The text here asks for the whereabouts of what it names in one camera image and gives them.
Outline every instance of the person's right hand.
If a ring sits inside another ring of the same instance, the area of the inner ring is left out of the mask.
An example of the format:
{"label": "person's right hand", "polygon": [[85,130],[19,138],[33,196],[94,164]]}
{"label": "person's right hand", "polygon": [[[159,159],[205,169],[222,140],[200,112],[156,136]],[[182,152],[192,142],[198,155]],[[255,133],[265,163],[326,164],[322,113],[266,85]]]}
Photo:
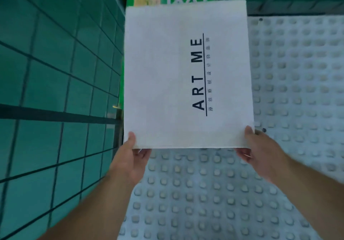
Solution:
{"label": "person's right hand", "polygon": [[259,176],[275,184],[279,174],[288,168],[291,158],[267,134],[257,130],[253,133],[250,126],[245,128],[245,139],[251,149],[236,148],[237,155],[251,164]]}

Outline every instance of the forearm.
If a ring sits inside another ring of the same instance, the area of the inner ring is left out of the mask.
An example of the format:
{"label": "forearm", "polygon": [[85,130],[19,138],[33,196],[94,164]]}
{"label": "forearm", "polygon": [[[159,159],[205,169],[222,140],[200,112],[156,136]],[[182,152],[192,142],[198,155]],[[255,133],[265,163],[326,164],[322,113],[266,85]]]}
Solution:
{"label": "forearm", "polygon": [[344,237],[344,185],[295,160],[273,181],[324,240]]}
{"label": "forearm", "polygon": [[39,240],[116,239],[132,189],[133,184],[124,176],[107,175],[80,205]]}

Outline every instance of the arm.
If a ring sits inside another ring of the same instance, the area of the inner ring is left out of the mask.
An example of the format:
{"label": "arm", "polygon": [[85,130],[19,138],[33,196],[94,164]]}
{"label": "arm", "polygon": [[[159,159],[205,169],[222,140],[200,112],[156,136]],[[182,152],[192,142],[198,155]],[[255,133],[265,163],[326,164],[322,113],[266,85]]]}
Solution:
{"label": "arm", "polygon": [[245,129],[250,149],[236,149],[267,181],[279,187],[324,240],[344,237],[344,185],[291,159],[268,135]]}
{"label": "arm", "polygon": [[151,150],[132,150],[135,135],[117,151],[108,174],[64,219],[39,240],[116,239],[134,186],[144,175]]}

